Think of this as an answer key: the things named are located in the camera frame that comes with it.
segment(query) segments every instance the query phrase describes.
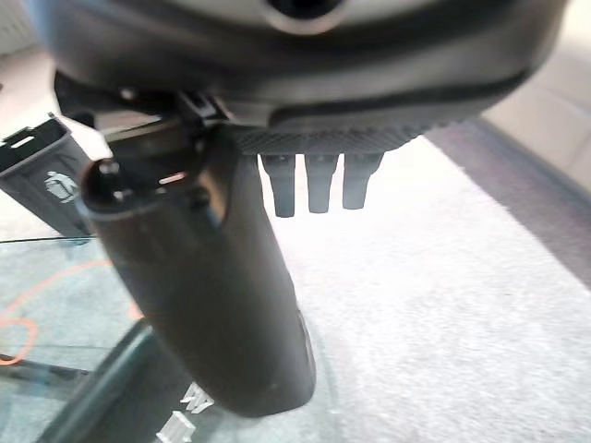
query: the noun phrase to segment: white icon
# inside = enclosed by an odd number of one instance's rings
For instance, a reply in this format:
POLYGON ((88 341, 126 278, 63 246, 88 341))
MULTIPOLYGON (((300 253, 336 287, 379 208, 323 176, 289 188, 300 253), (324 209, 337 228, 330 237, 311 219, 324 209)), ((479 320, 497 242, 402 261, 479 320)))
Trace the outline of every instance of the white icon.
MULTIPOLYGON (((197 383, 191 383, 181 403, 187 404, 187 411, 202 413, 213 405, 213 400, 197 383)), ((195 433, 195 426, 179 411, 173 411, 166 425, 156 434, 162 443, 190 443, 195 433)))
POLYGON ((191 413, 202 413, 213 405, 213 400, 197 386, 197 383, 191 383, 181 403, 187 403, 187 411, 191 413))
POLYGON ((174 411, 156 437, 162 443, 190 443, 194 432, 195 426, 188 421, 183 413, 174 411))
POLYGON ((78 185, 65 174, 49 171, 49 178, 45 179, 45 187, 62 203, 72 201, 78 196, 78 185))

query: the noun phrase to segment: orange cable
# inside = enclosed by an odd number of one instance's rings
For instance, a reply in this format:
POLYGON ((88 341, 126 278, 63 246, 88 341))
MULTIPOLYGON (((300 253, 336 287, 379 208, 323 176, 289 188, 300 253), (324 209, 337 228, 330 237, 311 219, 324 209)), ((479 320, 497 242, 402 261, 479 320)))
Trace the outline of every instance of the orange cable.
POLYGON ((42 281, 41 283, 33 286, 31 289, 19 295, 8 307, 4 310, 4 312, 0 315, 0 328, 5 328, 6 326, 11 325, 20 325, 24 326, 29 330, 29 337, 27 339, 27 343, 23 347, 22 351, 13 359, 11 360, 2 360, 0 359, 0 365, 15 365, 16 363, 21 362, 24 360, 27 355, 30 353, 31 349, 33 348, 35 342, 37 341, 37 337, 39 336, 39 327, 37 324, 30 319, 27 318, 17 318, 17 319, 8 319, 8 316, 23 306, 29 299, 55 283, 67 276, 72 274, 76 274, 78 272, 82 272, 83 270, 98 268, 102 266, 112 266, 113 264, 109 260, 99 260, 99 261, 90 261, 88 263, 84 263, 82 265, 75 266, 70 269, 63 270, 54 274, 53 276, 49 277, 48 279, 42 281))

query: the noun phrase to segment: white wall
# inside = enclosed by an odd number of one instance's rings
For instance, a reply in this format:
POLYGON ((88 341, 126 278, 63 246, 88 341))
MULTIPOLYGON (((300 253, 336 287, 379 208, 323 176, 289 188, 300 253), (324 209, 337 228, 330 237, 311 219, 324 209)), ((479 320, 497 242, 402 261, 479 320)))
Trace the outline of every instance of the white wall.
POLYGON ((0 55, 12 54, 35 43, 20 0, 0 0, 0 55))

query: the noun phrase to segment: black bin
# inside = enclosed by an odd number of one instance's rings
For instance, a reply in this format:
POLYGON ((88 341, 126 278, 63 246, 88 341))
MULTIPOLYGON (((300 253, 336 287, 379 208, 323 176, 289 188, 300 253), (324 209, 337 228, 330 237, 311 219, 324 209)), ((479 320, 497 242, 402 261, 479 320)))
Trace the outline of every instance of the black bin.
POLYGON ((0 189, 64 237, 90 230, 76 210, 78 178, 90 159, 70 130, 50 114, 0 144, 0 189))

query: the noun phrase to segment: round hole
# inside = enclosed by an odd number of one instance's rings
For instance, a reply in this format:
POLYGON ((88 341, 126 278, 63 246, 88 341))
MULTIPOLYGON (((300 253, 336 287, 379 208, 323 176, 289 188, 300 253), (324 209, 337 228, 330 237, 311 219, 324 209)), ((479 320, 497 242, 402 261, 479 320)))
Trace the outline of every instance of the round hole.
POLYGON ((331 13, 343 0, 266 0, 269 6, 288 18, 313 20, 331 13))

